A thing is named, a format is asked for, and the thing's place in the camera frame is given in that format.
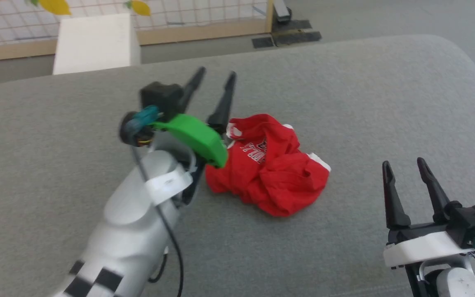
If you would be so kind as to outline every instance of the black cable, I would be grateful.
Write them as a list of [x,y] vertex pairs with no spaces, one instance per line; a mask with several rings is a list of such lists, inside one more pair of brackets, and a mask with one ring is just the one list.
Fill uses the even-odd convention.
[[170,239],[172,240],[173,247],[175,248],[175,251],[177,252],[177,258],[179,259],[179,290],[177,291],[177,297],[181,297],[181,295],[183,294],[183,283],[184,283],[183,255],[181,254],[179,243],[177,243],[177,239],[175,238],[172,228],[168,224],[168,221],[166,221],[166,218],[164,218],[164,214],[162,213],[162,210],[160,209],[160,205],[157,205],[155,209],[157,210],[157,213],[160,215],[160,218],[162,219],[162,222],[164,223],[164,227],[166,227],[166,230],[168,231],[168,235],[170,236]]
[[166,267],[166,260],[168,260],[168,254],[164,254],[162,256],[162,263],[160,264],[159,273],[154,278],[151,278],[151,277],[148,278],[149,283],[154,284],[154,283],[156,283],[160,280],[160,277],[162,276],[162,273],[164,273],[164,267]]
[[[148,174],[146,173],[146,170],[144,169],[142,162],[140,162],[140,158],[137,152],[137,148],[134,146],[131,146],[132,149],[132,154],[135,163],[137,164],[137,167],[140,171],[140,175],[142,175],[142,178],[144,179],[144,182],[148,181]],[[160,205],[155,206],[155,209],[157,210],[157,214],[159,214],[160,219],[162,220],[162,223],[164,224],[164,227],[166,228],[166,231],[168,232],[168,235],[170,236],[170,239],[172,241],[173,247],[175,248],[175,251],[177,252],[177,258],[179,259],[179,290],[177,291],[177,297],[181,297],[183,294],[183,283],[184,283],[184,263],[183,263],[183,255],[181,254],[181,249],[179,248],[179,243],[177,243],[177,239],[175,238],[175,235],[173,233],[172,228],[170,227],[168,221],[166,220],[166,217],[164,216],[164,213],[162,212],[162,209],[160,208]]]
[[469,255],[475,259],[475,256],[474,256],[475,252],[469,252]]

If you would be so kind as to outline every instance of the gray cushion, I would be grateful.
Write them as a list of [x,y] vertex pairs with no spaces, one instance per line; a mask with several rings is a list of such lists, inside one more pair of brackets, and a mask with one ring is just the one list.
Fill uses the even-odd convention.
[[[204,119],[237,72],[232,116],[270,113],[332,167],[318,200],[271,218],[200,185],[177,227],[185,296],[411,296],[384,267],[381,162],[413,222],[429,222],[415,159],[451,199],[475,204],[475,65],[435,36],[397,36],[57,75],[0,85],[0,297],[58,286],[134,166],[117,139],[138,90],[207,76],[188,112]],[[175,296],[173,252],[147,296]]]

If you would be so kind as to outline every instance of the crumpled red cloth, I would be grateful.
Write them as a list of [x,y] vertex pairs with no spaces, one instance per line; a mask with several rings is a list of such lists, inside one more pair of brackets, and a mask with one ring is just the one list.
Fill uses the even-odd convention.
[[287,217],[311,205],[324,190],[330,167],[315,154],[300,152],[294,130],[272,116],[233,118],[227,135],[234,142],[226,166],[206,168],[213,192],[232,192],[243,203]]

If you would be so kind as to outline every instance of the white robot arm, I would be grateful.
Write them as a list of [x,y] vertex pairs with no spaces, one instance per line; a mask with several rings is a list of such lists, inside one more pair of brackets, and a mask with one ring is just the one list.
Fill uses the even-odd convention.
[[[414,297],[475,296],[475,205],[462,207],[449,201],[441,185],[422,158],[417,165],[428,187],[434,210],[433,222],[411,224],[395,189],[388,161],[382,164],[388,243],[384,250],[387,267],[404,268]],[[429,267],[447,265],[429,273]]]
[[[155,282],[150,277],[159,266],[159,275],[162,273],[170,239],[179,257],[181,295],[183,261],[172,229],[179,208],[192,201],[205,164],[223,166],[226,162],[226,147],[220,137],[228,124],[235,73],[209,116],[208,126],[183,116],[186,122],[175,126],[178,132],[174,136],[151,125],[156,120],[171,123],[183,114],[204,73],[200,68],[183,88],[154,82],[141,91],[142,111],[128,113],[120,126],[120,138],[131,145],[137,167],[109,199],[86,249],[51,296],[139,297],[147,282]],[[199,130],[185,135],[192,123],[199,125]],[[139,158],[135,147],[148,144],[148,153]],[[219,162],[212,160],[211,151],[223,155]]]

